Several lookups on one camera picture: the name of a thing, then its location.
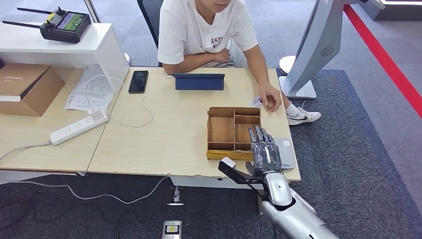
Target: paper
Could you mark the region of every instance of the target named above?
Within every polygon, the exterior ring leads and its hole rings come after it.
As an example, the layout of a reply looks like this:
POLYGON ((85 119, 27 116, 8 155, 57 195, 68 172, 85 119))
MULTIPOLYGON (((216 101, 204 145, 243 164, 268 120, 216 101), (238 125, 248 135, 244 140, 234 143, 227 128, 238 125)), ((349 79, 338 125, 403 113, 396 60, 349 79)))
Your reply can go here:
POLYGON ((252 101, 251 101, 251 106, 256 107, 256 108, 260 108, 263 104, 262 104, 262 99, 261 97, 257 96, 255 97, 252 101))
POLYGON ((107 110, 108 105, 113 99, 114 91, 107 77, 98 75, 104 75, 99 65, 93 64, 85 68, 81 79, 68 97, 65 110, 89 111, 92 108, 107 110))

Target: wooden compartment tray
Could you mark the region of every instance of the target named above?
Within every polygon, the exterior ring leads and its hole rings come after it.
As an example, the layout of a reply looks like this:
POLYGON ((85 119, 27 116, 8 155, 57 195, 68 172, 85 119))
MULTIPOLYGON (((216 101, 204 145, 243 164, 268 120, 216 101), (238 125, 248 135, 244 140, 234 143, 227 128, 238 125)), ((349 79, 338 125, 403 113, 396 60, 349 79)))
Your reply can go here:
POLYGON ((253 160, 248 128, 261 126, 259 108, 211 107, 207 125, 208 159, 253 160))

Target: carpet floor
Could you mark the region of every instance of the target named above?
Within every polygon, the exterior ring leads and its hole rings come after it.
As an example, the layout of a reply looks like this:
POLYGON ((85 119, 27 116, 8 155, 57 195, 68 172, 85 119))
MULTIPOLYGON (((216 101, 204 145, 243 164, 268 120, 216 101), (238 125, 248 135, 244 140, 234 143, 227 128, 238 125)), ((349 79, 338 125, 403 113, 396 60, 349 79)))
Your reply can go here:
MULTIPOLYGON (((302 175, 292 188, 342 239, 421 238, 421 215, 345 72, 323 70, 314 86, 318 98, 304 107, 322 117, 291 127, 302 175)), ((146 195, 159 180, 109 174, 35 179, 69 184, 83 197, 110 193, 127 201, 146 195)), ((159 239, 169 219, 183 221, 185 239, 284 238, 257 214, 251 190, 185 188, 185 205, 169 207, 170 187, 166 179, 150 197, 127 206, 112 198, 78 200, 64 188, 1 185, 0 238, 159 239)))

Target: robotic hand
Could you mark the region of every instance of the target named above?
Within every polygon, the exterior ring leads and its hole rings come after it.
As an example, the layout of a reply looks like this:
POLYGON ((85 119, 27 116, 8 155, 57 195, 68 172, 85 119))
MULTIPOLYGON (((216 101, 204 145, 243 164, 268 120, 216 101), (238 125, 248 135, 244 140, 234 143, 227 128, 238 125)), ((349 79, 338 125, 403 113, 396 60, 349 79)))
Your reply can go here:
POLYGON ((236 163, 227 157, 221 160, 218 169, 237 184, 247 184, 254 190, 252 184, 262 184, 265 193, 261 195, 256 192, 262 198, 263 214, 288 238, 339 239, 325 227, 315 210, 289 187, 281 173, 282 159, 278 146, 274 144, 271 135, 258 126, 255 131, 257 137, 249 129, 254 164, 246 162, 246 168, 252 176, 237 171, 236 163))

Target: power outlet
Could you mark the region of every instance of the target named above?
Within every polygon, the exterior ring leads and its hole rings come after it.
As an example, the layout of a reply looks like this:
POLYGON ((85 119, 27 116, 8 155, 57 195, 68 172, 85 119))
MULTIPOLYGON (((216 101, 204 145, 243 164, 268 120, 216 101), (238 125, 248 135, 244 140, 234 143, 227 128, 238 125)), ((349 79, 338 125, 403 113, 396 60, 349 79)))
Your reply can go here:
POLYGON ((88 117, 68 125, 50 134, 51 143, 56 146, 76 136, 79 136, 93 128, 108 122, 109 118, 105 111, 95 111, 88 117))

